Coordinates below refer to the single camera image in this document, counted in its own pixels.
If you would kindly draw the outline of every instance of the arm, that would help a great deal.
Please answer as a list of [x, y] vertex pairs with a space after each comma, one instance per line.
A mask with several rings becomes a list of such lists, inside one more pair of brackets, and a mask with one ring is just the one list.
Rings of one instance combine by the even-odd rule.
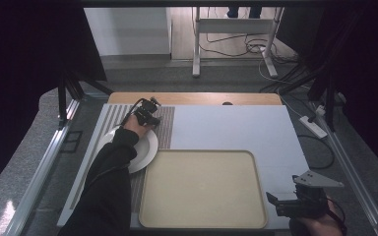
[[115, 132], [112, 143], [97, 154], [78, 204], [59, 235], [128, 235], [131, 185], [128, 165], [137, 153], [134, 145], [151, 127], [137, 118]]

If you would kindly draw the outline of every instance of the cable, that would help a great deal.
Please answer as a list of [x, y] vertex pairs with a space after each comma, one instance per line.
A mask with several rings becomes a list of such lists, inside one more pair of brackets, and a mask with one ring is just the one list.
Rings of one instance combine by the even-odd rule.
[[[297, 64], [293, 68], [293, 70], [291, 71], [291, 73], [289, 73], [285, 77], [283, 77], [283, 80], [286, 81], [286, 82], [288, 82], [289, 84], [292, 84], [293, 80], [296, 79], [296, 78], [298, 78], [300, 75], [302, 75], [304, 73], [304, 71], [306, 70], [306, 68], [305, 68], [304, 70], [302, 70], [302, 72], [299, 72], [301, 68], [302, 68], [302, 65]], [[281, 87], [281, 84], [278, 84], [278, 85], [276, 85], [275, 89], [279, 89], [280, 87]]]
[[252, 41], [265, 41], [265, 42], [267, 42], [268, 40], [267, 39], [262, 39], [262, 38], [253, 38], [253, 39], [250, 39], [250, 40], [248, 40], [247, 41], [247, 36], [249, 36], [249, 35], [260, 35], [259, 33], [253, 33], [253, 34], [246, 34], [245, 35], [245, 38], [244, 38], [244, 44], [248, 47], [248, 46], [253, 46], [253, 47], [255, 47], [255, 46], [263, 46], [263, 47], [266, 47], [266, 45], [264, 45], [264, 44], [250, 44], [250, 42], [252, 42]]
[[326, 200], [328, 200], [331, 203], [333, 203], [342, 212], [342, 216], [343, 216], [342, 222], [345, 223], [346, 222], [346, 213], [343, 210], [343, 208], [336, 201], [334, 201], [332, 199], [327, 198]]
[[294, 75], [294, 73], [296, 73], [297, 69], [299, 67], [299, 64], [294, 66], [286, 75], [284, 75], [283, 77], [281, 77], [279, 80], [277, 80], [276, 82], [268, 85], [268, 86], [265, 86], [263, 88], [260, 88], [259, 92], [262, 92], [264, 89], [267, 89], [267, 88], [270, 88], [270, 87], [275, 87], [278, 83], [280, 82], [283, 82], [286, 80], [286, 78], [290, 77], [291, 75]]
[[214, 8], [214, 13], [216, 14], [216, 18], [218, 17], [217, 15], [217, 7]]
[[295, 68], [293, 68], [290, 72], [288, 72], [288, 73], [287, 73], [285, 76], [283, 76], [281, 79], [279, 79], [279, 80], [275, 80], [275, 79], [272, 79], [272, 78], [269, 78], [269, 77], [266, 77], [265, 75], [263, 75], [263, 73], [262, 73], [262, 69], [261, 69], [262, 62], [263, 62], [263, 61], [260, 61], [260, 63], [259, 63], [259, 73], [260, 73], [260, 75], [261, 75], [263, 78], [265, 78], [266, 80], [272, 81], [273, 83], [271, 83], [270, 85], [265, 86], [265, 87], [263, 87], [263, 88], [260, 88], [260, 89], [259, 89], [259, 92], [263, 92], [264, 89], [267, 89], [267, 88], [270, 88], [270, 87], [275, 87], [275, 89], [274, 89], [273, 92], [276, 92], [276, 90], [280, 88], [280, 86], [277, 86], [278, 83], [281, 83], [281, 84], [289, 84], [289, 85], [292, 84], [292, 82], [288, 82], [288, 81], [287, 81], [286, 77], [290, 77], [289, 74], [292, 74], [292, 72], [294, 73]]
[[120, 127], [124, 127], [125, 123], [127, 123], [127, 121], [128, 121], [128, 118], [130, 118], [131, 114], [133, 113], [134, 108], [136, 108], [138, 103], [140, 103], [140, 101], [142, 101], [142, 100], [144, 100], [144, 99], [140, 98], [140, 99], [138, 99], [138, 101], [136, 103], [134, 103], [134, 105], [130, 108], [130, 110], [128, 111], [128, 113], [125, 115], [124, 119], [120, 123], [120, 125], [119, 125]]
[[289, 94], [289, 96], [293, 97], [295, 100], [299, 101], [300, 103], [302, 103], [306, 109], [308, 109], [312, 114], [315, 115], [315, 111], [313, 111], [303, 100], [297, 98], [296, 96], [292, 95], [292, 94]]
[[278, 55], [277, 51], [278, 49], [276, 49], [276, 54], [273, 53], [273, 51], [271, 51], [271, 56], [272, 56], [272, 59], [277, 62], [278, 64], [286, 64], [286, 63], [298, 63], [299, 62], [299, 56], [295, 53], [293, 54], [291, 57], [284, 57], [284, 56], [281, 56], [281, 55]]
[[335, 154], [334, 154], [334, 151], [333, 149], [327, 145], [324, 141], [316, 138], [316, 137], [313, 137], [313, 136], [307, 136], [307, 135], [298, 135], [299, 138], [309, 138], [309, 139], [312, 139], [312, 140], [316, 140], [318, 142], [320, 142], [321, 144], [323, 144], [325, 147], [327, 147], [327, 149], [330, 151], [330, 154], [331, 154], [331, 160], [330, 162], [325, 165], [325, 166], [309, 166], [310, 169], [327, 169], [327, 168], [330, 168], [333, 164], [334, 164], [334, 160], [335, 160]]
[[281, 100], [284, 102], [284, 104], [291, 110], [293, 111], [296, 115], [298, 115], [299, 117], [302, 117], [303, 115], [299, 114], [297, 111], [295, 111], [293, 108], [290, 107], [290, 105], [284, 100], [284, 98], [279, 94], [279, 97], [281, 98]]
[[[217, 15], [217, 8], [215, 8], [215, 14], [216, 14], [216, 17], [218, 17], [218, 15]], [[210, 7], [208, 8], [207, 18], [209, 18], [209, 17], [210, 17]], [[241, 37], [241, 36], [244, 36], [244, 34], [243, 35], [236, 35], [236, 36], [225, 37], [225, 38], [221, 38], [221, 39], [210, 41], [209, 38], [208, 38], [208, 33], [207, 33], [207, 42], [218, 42], [218, 41], [228, 40], [228, 39], [237, 38], [237, 37]]]
[[219, 52], [219, 51], [215, 51], [215, 50], [208, 50], [208, 49], [205, 49], [201, 46], [201, 44], [199, 44], [199, 47], [204, 50], [204, 51], [207, 51], [207, 52], [215, 52], [217, 54], [220, 54], [220, 55], [223, 55], [223, 56], [228, 56], [228, 57], [239, 57], [239, 56], [242, 56], [242, 55], [245, 55], [245, 54], [248, 54], [250, 53], [249, 51], [246, 51], [246, 52], [243, 52], [241, 54], [236, 54], [236, 55], [230, 55], [230, 54], [225, 54], [223, 52]]
[[193, 7], [191, 8], [191, 14], [192, 14], [192, 29], [193, 29], [193, 35], [196, 35], [196, 33], [195, 33], [195, 23], [193, 22]]

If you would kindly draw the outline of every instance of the beige tray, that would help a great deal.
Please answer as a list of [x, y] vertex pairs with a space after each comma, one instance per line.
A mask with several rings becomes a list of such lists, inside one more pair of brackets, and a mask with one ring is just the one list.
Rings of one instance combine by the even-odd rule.
[[140, 222], [153, 228], [263, 228], [266, 210], [253, 154], [159, 150], [146, 170]]

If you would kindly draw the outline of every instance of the metal leg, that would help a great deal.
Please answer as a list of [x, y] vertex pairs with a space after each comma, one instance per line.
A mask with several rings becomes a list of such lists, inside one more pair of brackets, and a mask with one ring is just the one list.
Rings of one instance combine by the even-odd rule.
[[335, 132], [334, 130], [334, 123], [333, 123], [333, 117], [334, 117], [334, 93], [336, 89], [334, 88], [334, 78], [330, 75], [330, 78], [328, 79], [328, 87], [327, 87], [327, 96], [326, 96], [326, 116], [325, 121], [327, 122], [328, 127], [330, 127], [331, 132]]
[[282, 15], [283, 8], [276, 8], [277, 14], [273, 18], [272, 23], [272, 29], [269, 33], [269, 39], [266, 45], [266, 48], [262, 48], [262, 55], [265, 60], [266, 66], [268, 68], [269, 74], [271, 78], [276, 78], [278, 76], [278, 73], [276, 72], [275, 66], [272, 62], [272, 45], [273, 40], [276, 36], [276, 31], [278, 30], [279, 22], [281, 21], [281, 15]]
[[85, 92], [79, 84], [79, 80], [68, 77], [64, 83], [67, 91], [70, 93], [73, 99], [80, 100], [84, 97]]
[[67, 122], [67, 105], [66, 105], [66, 75], [62, 75], [58, 86], [59, 98], [59, 128], [61, 131]]
[[[112, 90], [112, 89], [107, 88], [107, 87], [101, 85], [101, 84], [98, 83], [97, 81], [92, 80], [92, 79], [86, 77], [86, 76], [83, 75], [83, 74], [80, 74], [80, 73], [78, 73], [78, 72], [76, 72], [76, 71], [72, 71], [72, 75], [75, 76], [75, 77], [77, 78], [77, 80], [75, 80], [75, 81], [84, 81], [84, 82], [86, 82], [87, 84], [89, 84], [90, 86], [94, 87], [95, 89], [98, 89], [98, 90], [100, 90], [100, 91], [102, 91], [102, 92], [104, 92], [104, 93], [106, 93], [106, 94], [108, 94], [108, 95], [111, 95], [111, 94], [113, 93], [113, 90]], [[75, 99], [82, 99], [83, 94], [85, 94], [85, 93], [83, 92], [83, 90], [82, 90], [81, 86], [79, 85], [79, 83], [77, 83], [77, 86], [78, 86], [78, 89], [81, 90], [81, 96], [80, 96], [80, 97], [77, 97], [77, 98], [74, 97], [74, 98], [75, 98]]]
[[196, 20], [195, 20], [195, 47], [193, 48], [193, 71], [192, 76], [199, 78], [201, 75], [201, 57], [199, 47], [199, 16], [200, 8], [196, 8]]

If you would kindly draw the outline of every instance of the tray rim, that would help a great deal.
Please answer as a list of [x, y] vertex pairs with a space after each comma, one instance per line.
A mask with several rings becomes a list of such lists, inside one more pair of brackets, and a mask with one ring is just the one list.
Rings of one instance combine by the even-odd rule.
[[144, 177], [144, 186], [143, 186], [143, 193], [142, 193], [142, 197], [141, 197], [141, 201], [140, 201], [140, 210], [139, 210], [139, 214], [138, 214], [138, 219], [141, 223], [141, 225], [143, 225], [144, 227], [146, 228], [157, 228], [157, 229], [160, 229], [160, 228], [168, 228], [168, 229], [189, 229], [189, 228], [192, 228], [192, 229], [255, 229], [255, 230], [261, 230], [261, 229], [264, 229], [266, 227], [266, 225], [268, 224], [269, 222], [269, 215], [268, 215], [268, 209], [266, 208], [266, 203], [264, 201], [265, 199], [265, 195], [263, 193], [263, 187], [262, 187], [262, 184], [261, 184], [261, 177], [260, 177], [260, 173], [258, 171], [258, 168], [257, 168], [257, 161], [256, 161], [256, 158], [254, 157], [254, 154], [248, 150], [248, 149], [165, 149], [165, 148], [160, 148], [157, 153], [160, 153], [160, 152], [183, 152], [183, 151], [188, 151], [188, 152], [244, 152], [244, 153], [247, 153], [253, 160], [254, 162], [254, 171], [256, 172], [256, 180], [257, 180], [257, 183], [258, 183], [258, 188], [259, 188], [259, 191], [260, 191], [260, 194], [262, 195], [262, 199], [261, 199], [261, 202], [262, 202], [262, 205], [263, 205], [263, 214], [264, 214], [264, 223], [261, 227], [191, 227], [191, 226], [174, 226], [174, 227], [170, 227], [170, 226], [148, 226], [148, 224], [145, 224], [144, 222], [144, 219], [142, 219], [142, 210], [143, 210], [143, 202], [144, 202], [144, 197], [145, 197], [145, 192], [146, 192], [146, 181], [147, 179], [149, 178], [147, 172], [150, 168], [150, 165], [148, 165], [144, 171], [146, 171], [146, 174], [145, 174], [145, 177]]

